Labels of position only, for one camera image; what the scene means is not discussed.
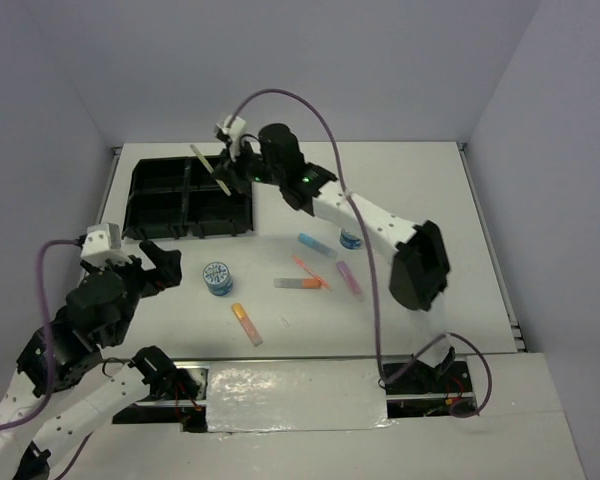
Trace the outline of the blue-capped glue stick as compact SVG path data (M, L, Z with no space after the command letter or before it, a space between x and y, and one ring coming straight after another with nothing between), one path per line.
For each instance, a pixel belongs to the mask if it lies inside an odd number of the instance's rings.
M323 256L331 259L335 259L337 257L337 252L334 249L304 232L299 233L297 239L302 245Z

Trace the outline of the silver foil-covered panel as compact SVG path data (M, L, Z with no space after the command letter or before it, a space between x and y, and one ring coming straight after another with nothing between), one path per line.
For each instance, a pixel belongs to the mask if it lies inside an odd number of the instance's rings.
M217 362L206 393L208 430L221 433L384 428L386 395L372 360Z

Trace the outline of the blue paint jar left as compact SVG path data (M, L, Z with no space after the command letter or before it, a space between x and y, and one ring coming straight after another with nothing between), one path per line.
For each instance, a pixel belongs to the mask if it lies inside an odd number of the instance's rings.
M226 296L233 289L233 279L228 266L223 262L207 264L202 273L203 280L212 295Z

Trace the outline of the blue paint jar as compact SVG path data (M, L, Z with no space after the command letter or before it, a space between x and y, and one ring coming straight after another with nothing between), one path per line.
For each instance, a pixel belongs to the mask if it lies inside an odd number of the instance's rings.
M202 273L203 280L212 295L226 296L233 289L233 279L228 266L223 262L207 264Z
M349 250L357 250L363 246L363 240L358 238L356 235L351 232L341 229L340 237L339 237L341 245Z

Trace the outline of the black four-compartment organizer tray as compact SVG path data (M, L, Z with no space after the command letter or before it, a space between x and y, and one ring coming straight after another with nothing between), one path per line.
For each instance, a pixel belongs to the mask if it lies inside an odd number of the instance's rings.
M125 238L238 236L253 229L251 194L224 192L197 157L142 159L134 168Z

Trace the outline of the thin orange highlighter pen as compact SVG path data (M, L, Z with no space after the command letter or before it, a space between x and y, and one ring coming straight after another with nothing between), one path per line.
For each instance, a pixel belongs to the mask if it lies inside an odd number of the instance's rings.
M320 282L321 286L326 288L329 291L332 291L332 288L330 286L330 284L321 276L319 276L316 272L314 272L304 261L302 261L298 256L296 255L291 255L291 258L293 259L293 261L300 267L302 268L306 273L308 273L310 276L312 276L313 278L315 278L317 281Z

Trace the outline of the orange-capped pink glue stick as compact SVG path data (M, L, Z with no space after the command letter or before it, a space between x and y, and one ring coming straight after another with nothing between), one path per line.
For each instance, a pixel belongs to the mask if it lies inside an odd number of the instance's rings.
M242 326L245 334L249 338L250 342L254 347L257 347L263 343L262 337L257 331L255 325L247 314L246 310L240 303L234 303L231 306L231 310Z

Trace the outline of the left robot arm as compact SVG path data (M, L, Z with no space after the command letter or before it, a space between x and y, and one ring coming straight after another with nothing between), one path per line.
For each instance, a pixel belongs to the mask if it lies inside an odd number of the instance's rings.
M127 406L175 392L182 371L157 346L140 349L117 376L72 408L58 405L98 367L102 351L123 343L144 298L180 285L182 254L152 241L140 249L152 262L126 255L90 235L76 241L84 278L26 344L0 402L0 479L46 479L76 442Z

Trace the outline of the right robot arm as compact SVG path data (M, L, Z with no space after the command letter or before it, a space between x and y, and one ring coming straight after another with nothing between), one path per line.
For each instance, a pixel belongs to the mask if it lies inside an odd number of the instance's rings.
M219 122L214 134L227 154L213 172L216 179L238 190L251 183L274 185L293 210L361 239L369 260L380 255L390 264L389 292L402 307L427 312L444 292L450 264L437 224L402 219L354 193L343 170L330 172L306 161L285 124L263 127L257 149L249 146L241 118Z

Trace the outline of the blue paint jar right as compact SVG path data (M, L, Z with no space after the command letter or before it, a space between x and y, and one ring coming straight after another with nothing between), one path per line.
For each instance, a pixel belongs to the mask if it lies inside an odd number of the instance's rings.
M358 238L356 235L351 232L341 229L340 237L339 237L341 245L349 250L357 250L363 246L363 240Z

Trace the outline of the orange-capped clear marker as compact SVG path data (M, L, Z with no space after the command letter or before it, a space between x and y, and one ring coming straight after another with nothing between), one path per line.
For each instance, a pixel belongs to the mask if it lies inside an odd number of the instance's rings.
M274 287L279 289L320 289L322 284L315 278L275 278Z

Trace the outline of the thin yellow highlighter pen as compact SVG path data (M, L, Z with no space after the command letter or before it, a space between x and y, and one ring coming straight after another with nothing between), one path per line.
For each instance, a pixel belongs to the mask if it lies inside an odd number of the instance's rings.
M201 162L201 164L203 165L203 167L207 170L207 172L209 173L209 175L211 176L211 178L216 182L216 184L220 187L220 189L222 190L222 192L230 197L231 196L231 191L229 189L229 187L222 181L219 179L216 179L213 176L214 173L214 169L211 166L210 162L208 161L208 159L205 157L205 155L199 150L199 148L193 144L190 143L189 144L189 148L191 149L191 151L193 152L193 154L195 155L195 157Z

